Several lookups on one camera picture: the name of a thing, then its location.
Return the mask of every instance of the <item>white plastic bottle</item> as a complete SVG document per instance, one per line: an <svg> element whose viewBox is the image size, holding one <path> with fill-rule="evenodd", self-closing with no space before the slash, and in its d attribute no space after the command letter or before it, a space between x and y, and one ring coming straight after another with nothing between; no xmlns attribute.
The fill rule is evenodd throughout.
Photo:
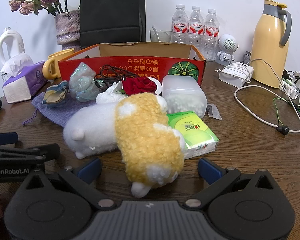
<svg viewBox="0 0 300 240"><path fill-rule="evenodd" d="M192 13L189 16L189 44L194 45L199 51L202 50L202 36L204 35L204 19L200 13L199 6L192 7Z"/></svg>
<svg viewBox="0 0 300 240"><path fill-rule="evenodd" d="M177 11L172 17L172 43L187 44L188 41L188 16L183 4L177 4Z"/></svg>
<svg viewBox="0 0 300 240"><path fill-rule="evenodd" d="M3 43L6 43L7 45L8 58L4 57ZM3 34L0 36L0 70L8 59L20 54L21 52L25 52L21 35L12 30L10 27L5 28ZM9 76L7 73L1 73L1 77L5 82Z"/></svg>
<svg viewBox="0 0 300 240"><path fill-rule="evenodd" d="M208 61L214 61L217 53L219 21L214 9L208 10L208 15L204 20L206 26L205 36L203 38L202 54Z"/></svg>

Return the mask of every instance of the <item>pumpkin illustration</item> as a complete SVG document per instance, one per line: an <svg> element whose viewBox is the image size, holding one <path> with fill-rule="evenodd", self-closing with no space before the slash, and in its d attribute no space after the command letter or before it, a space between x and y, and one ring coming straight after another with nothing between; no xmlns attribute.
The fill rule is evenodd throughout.
<svg viewBox="0 0 300 240"><path fill-rule="evenodd" d="M173 64L173 66L168 71L168 75L190 76L198 81L199 69L196 65L192 64L189 61L181 61Z"/></svg>

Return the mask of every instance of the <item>yellow thermos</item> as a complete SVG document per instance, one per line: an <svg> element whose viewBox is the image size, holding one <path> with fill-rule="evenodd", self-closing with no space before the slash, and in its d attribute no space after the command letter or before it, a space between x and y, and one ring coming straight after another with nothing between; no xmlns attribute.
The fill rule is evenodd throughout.
<svg viewBox="0 0 300 240"><path fill-rule="evenodd" d="M262 16L254 31L250 60L261 58L269 63L281 78L286 63L291 32L291 14L284 10L284 3L265 0ZM262 60L250 63L254 68L253 79L273 88L280 82L271 68Z"/></svg>

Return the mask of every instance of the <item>plastic container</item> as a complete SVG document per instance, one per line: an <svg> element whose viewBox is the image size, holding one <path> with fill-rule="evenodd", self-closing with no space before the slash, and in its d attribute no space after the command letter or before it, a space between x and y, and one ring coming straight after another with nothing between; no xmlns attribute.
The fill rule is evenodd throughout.
<svg viewBox="0 0 300 240"><path fill-rule="evenodd" d="M188 40L190 45L194 45L199 51L202 50L202 37L204 35L204 19L200 13L199 6L192 7L192 13L189 16Z"/></svg>
<svg viewBox="0 0 300 240"><path fill-rule="evenodd" d="M8 58L4 57L3 43L6 43L7 45ZM0 36L0 70L8 59L20 54L21 52L25 52L25 46L23 44L21 35L18 32L12 30L10 27L5 28L3 30L3 34ZM4 82L10 76L5 72L0 73Z"/></svg>
<svg viewBox="0 0 300 240"><path fill-rule="evenodd" d="M183 4L177 4L177 11L172 17L171 42L180 44L188 42L188 16Z"/></svg>
<svg viewBox="0 0 300 240"><path fill-rule="evenodd" d="M162 97L168 114L193 111L200 118L207 109L207 98L193 77L167 75L162 80Z"/></svg>
<svg viewBox="0 0 300 240"><path fill-rule="evenodd" d="M204 20L206 26L205 36L202 38L202 54L208 61L214 61L217 53L219 21L214 9L208 10L208 15Z"/></svg>

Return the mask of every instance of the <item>stuffed animal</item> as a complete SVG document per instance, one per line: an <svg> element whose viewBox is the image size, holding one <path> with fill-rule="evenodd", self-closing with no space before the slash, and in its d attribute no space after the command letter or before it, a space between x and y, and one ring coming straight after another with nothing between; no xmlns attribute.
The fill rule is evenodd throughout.
<svg viewBox="0 0 300 240"><path fill-rule="evenodd" d="M168 125L164 98L142 93L119 103L82 108L64 128L66 144L77 158L115 149L122 152L135 197L173 182L183 169L182 134Z"/></svg>
<svg viewBox="0 0 300 240"><path fill-rule="evenodd" d="M80 109L66 123L63 138L78 159L117 148L114 110L117 103Z"/></svg>
<svg viewBox="0 0 300 240"><path fill-rule="evenodd" d="M132 95L115 110L115 132L135 197L173 182L183 169L186 143L168 126L167 102L151 93Z"/></svg>

